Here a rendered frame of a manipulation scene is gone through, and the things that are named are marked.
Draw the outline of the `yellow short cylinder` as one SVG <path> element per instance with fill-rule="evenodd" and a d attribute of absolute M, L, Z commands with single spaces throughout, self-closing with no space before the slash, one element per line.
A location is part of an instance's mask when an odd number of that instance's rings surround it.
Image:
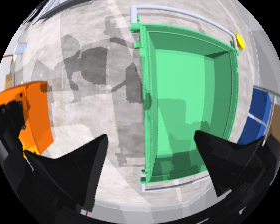
<path fill-rule="evenodd" d="M 245 44 L 244 44 L 244 40 L 242 40 L 242 37 L 240 35 L 234 35 L 236 36 L 236 43 L 237 43 L 237 47 L 242 49 L 244 48 L 245 49 Z"/>

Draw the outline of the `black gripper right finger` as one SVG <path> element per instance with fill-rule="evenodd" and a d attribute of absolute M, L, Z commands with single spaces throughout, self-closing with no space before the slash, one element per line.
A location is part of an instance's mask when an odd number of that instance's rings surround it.
<path fill-rule="evenodd" d="M 265 136 L 262 135 L 249 144 L 238 145 L 196 129 L 193 140 L 208 169 L 218 198 L 221 194 L 229 192 L 230 185 L 244 172 L 253 153 L 264 144 Z"/>

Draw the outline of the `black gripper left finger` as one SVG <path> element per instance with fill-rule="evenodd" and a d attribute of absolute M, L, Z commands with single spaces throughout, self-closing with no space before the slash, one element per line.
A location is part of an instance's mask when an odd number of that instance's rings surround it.
<path fill-rule="evenodd" d="M 107 135 L 101 135 L 58 159 L 36 155 L 27 149 L 23 152 L 35 171 L 56 184 L 81 209 L 92 213 L 108 145 Z"/>

